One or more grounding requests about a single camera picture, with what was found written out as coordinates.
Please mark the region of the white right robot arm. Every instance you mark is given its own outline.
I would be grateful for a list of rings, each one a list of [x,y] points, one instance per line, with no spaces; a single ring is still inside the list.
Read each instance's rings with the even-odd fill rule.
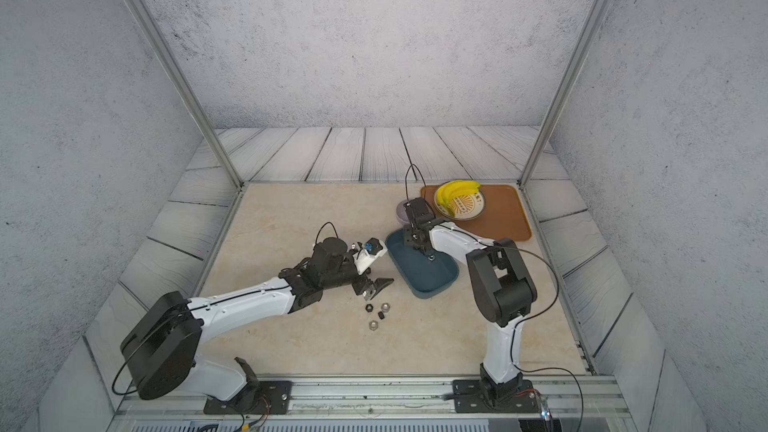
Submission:
[[[482,238],[444,220],[405,225],[402,232],[404,244],[427,261],[443,253],[467,266],[475,304],[488,322],[481,397],[494,408],[508,404],[530,386],[520,368],[520,348],[524,321],[538,297],[518,247],[510,239]]]

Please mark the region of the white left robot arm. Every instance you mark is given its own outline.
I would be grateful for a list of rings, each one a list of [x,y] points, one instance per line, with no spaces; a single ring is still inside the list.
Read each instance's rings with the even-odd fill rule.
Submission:
[[[299,312],[329,289],[351,286],[371,300],[392,282],[369,276],[387,251],[377,238],[347,244],[328,237],[314,244],[311,256],[255,286],[209,297],[162,295],[120,345],[121,369],[131,377],[126,392],[142,400],[184,390],[231,406],[250,401],[260,383],[247,361],[217,363],[202,355],[200,345],[252,322]]]

